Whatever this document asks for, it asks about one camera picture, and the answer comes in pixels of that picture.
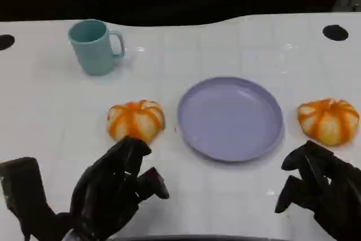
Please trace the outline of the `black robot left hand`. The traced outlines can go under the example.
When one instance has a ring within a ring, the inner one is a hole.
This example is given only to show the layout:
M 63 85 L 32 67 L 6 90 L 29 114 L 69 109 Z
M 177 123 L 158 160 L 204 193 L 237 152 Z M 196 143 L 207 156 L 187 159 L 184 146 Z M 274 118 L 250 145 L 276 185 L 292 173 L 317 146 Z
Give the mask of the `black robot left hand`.
M 73 190 L 70 207 L 81 240 L 106 240 L 133 218 L 141 202 L 153 195 L 169 198 L 156 168 L 139 173 L 149 154 L 146 142 L 125 137 L 85 170 Z

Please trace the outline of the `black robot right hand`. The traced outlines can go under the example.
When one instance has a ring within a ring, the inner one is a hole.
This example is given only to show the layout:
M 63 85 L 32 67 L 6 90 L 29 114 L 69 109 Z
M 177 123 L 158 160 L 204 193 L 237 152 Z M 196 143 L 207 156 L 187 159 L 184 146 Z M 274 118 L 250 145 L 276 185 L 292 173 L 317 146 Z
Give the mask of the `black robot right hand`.
M 298 170 L 300 178 L 287 178 L 275 213 L 295 204 L 313 211 L 314 220 L 335 240 L 360 240 L 359 168 L 313 141 L 290 152 L 281 168 Z

